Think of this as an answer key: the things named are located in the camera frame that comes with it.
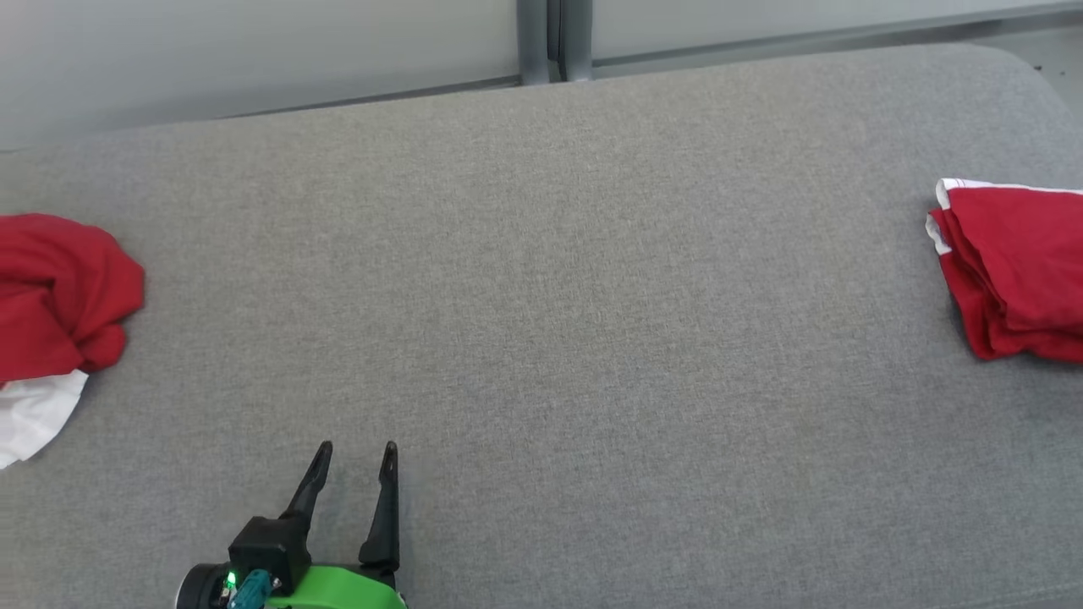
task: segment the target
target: clothing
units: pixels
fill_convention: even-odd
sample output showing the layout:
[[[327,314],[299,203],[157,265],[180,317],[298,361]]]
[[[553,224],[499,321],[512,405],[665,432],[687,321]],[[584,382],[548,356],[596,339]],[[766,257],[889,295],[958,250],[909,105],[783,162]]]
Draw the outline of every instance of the clothing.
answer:
[[[50,442],[87,373],[120,358],[143,268],[112,235],[55,216],[0,217],[0,469]]]
[[[143,268],[105,231],[55,216],[0,217],[0,383],[95,372],[125,346]]]
[[[1083,363],[1083,191],[945,179],[937,200],[926,230],[974,352]]]
[[[82,371],[13,380],[0,388],[0,469],[25,461],[60,432],[88,375]]]

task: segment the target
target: white wall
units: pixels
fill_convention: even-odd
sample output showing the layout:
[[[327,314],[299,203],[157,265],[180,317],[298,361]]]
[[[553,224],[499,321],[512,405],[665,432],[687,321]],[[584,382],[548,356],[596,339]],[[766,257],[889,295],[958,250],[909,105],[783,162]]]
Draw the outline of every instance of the white wall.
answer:
[[[597,59],[635,55],[1042,3],[1035,0],[595,0],[593,51]]]
[[[514,0],[0,0],[0,151],[516,74]]]

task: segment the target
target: gray cushion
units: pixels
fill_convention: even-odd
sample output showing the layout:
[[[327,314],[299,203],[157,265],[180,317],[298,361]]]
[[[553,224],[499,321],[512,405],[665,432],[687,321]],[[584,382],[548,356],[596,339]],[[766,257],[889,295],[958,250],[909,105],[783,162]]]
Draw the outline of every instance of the gray cushion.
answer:
[[[323,439],[310,548],[351,560],[393,439],[416,607],[1071,602],[1083,373],[970,353],[940,177],[1078,187],[1083,132],[949,46],[0,158],[0,212],[147,270],[120,363],[0,474],[0,587],[164,607]]]

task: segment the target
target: white trim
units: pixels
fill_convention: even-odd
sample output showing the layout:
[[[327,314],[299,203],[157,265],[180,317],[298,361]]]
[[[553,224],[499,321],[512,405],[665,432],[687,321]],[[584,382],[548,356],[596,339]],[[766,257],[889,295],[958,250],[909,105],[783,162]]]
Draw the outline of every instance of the white trim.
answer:
[[[937,224],[931,213],[925,217],[925,232],[932,239],[932,245],[937,248],[938,256],[943,256],[952,251],[951,246],[944,241],[944,236],[940,234],[940,224]]]
[[[943,178],[941,180],[937,180],[937,203],[940,204],[940,209],[951,208],[951,199],[948,198],[948,191],[957,187],[955,185],[949,185],[949,184],[954,184],[954,182],[955,180],[951,178]]]

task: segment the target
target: crumpled red shirt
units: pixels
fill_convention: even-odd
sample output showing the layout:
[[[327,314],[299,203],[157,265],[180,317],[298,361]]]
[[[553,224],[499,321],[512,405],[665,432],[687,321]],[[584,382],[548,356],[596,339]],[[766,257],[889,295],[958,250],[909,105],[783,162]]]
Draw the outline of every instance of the crumpled red shirt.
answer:
[[[941,180],[940,267],[974,352],[1083,363],[1083,192]]]
[[[113,235],[71,220],[0,216],[0,385],[95,372],[125,348],[143,268]]]

